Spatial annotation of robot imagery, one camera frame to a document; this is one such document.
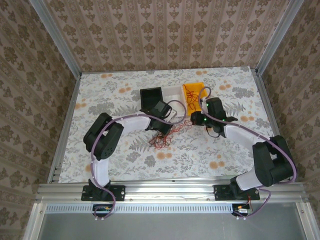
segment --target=table surface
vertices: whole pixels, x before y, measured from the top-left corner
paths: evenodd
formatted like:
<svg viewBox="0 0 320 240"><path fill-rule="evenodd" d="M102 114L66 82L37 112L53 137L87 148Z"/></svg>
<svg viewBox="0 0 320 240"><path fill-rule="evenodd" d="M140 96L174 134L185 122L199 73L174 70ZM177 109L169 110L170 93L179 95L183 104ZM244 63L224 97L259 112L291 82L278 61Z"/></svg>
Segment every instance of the table surface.
<svg viewBox="0 0 320 240"><path fill-rule="evenodd" d="M211 96L222 100L227 116L264 135L273 134L249 67L84 74L59 183L87 182L90 178L90 154L83 137L99 114L134 114L141 108L140 89L196 82L212 89ZM183 128L173 135L170 146L162 149L150 146L154 134L137 131L120 138L110 157L112 181L232 176L251 170L254 164L247 149L223 137L210 137L204 126Z"/></svg>

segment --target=tangled red string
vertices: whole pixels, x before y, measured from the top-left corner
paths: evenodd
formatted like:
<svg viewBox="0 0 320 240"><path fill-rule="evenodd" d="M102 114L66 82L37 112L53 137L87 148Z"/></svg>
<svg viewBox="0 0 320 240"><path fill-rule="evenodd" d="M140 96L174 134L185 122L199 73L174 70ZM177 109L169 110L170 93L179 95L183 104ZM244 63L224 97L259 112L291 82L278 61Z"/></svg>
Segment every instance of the tangled red string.
<svg viewBox="0 0 320 240"><path fill-rule="evenodd" d="M189 91L185 84L183 84L184 89L186 90L186 103L191 110L196 110L197 107L195 103L198 102L198 95L195 94L195 91Z"/></svg>
<svg viewBox="0 0 320 240"><path fill-rule="evenodd" d="M174 133L178 133L181 129L185 128L186 130L191 129L192 121L185 120L183 124L173 125L170 131L163 135L161 132L156 133L152 139L149 141L149 144L156 149L167 148L171 144Z"/></svg>

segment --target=floral wallpaper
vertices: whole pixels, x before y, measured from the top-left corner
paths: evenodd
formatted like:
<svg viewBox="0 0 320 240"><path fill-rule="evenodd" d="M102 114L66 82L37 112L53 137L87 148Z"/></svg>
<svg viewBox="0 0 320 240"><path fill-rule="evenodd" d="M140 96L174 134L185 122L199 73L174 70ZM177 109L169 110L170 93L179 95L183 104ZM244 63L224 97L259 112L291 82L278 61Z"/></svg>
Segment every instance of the floral wallpaper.
<svg viewBox="0 0 320 240"><path fill-rule="evenodd" d="M45 0L82 72L255 68L288 0Z"/></svg>
<svg viewBox="0 0 320 240"><path fill-rule="evenodd" d="M305 0L262 75L300 181L320 217L320 2Z"/></svg>
<svg viewBox="0 0 320 240"><path fill-rule="evenodd" d="M27 0L0 1L0 239L20 239L75 79Z"/></svg>

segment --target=white box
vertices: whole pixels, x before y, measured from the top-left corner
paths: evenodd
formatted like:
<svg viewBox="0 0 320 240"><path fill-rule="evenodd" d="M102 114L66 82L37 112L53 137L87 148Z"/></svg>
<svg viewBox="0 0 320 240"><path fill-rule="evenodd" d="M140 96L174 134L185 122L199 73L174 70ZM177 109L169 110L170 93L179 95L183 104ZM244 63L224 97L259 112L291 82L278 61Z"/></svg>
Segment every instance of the white box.
<svg viewBox="0 0 320 240"><path fill-rule="evenodd" d="M165 103L168 103L171 100L178 100L182 102L187 109L187 102L184 94L184 88L182 85L177 86L162 86L162 98ZM178 102L171 102L169 105L172 109L176 110L177 117L183 117L185 115L185 110Z"/></svg>

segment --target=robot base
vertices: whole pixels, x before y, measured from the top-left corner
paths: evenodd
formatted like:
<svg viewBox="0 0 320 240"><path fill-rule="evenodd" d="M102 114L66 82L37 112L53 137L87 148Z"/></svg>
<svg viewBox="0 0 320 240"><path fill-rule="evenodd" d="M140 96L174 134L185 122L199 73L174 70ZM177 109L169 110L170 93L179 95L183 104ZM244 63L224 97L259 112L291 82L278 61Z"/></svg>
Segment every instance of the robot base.
<svg viewBox="0 0 320 240"><path fill-rule="evenodd" d="M124 185L111 185L109 182L104 188L109 189L115 196L117 202L125 201L126 186ZM81 201L90 202L112 202L113 199L110 194L101 188L96 187L89 179L89 185L83 186Z"/></svg>
<svg viewBox="0 0 320 240"><path fill-rule="evenodd" d="M229 184L214 185L213 190L214 190L213 193L216 201L234 201L234 200L247 201L248 196L251 197L251 200L260 200L259 191L256 188L250 188L237 195L233 193Z"/></svg>

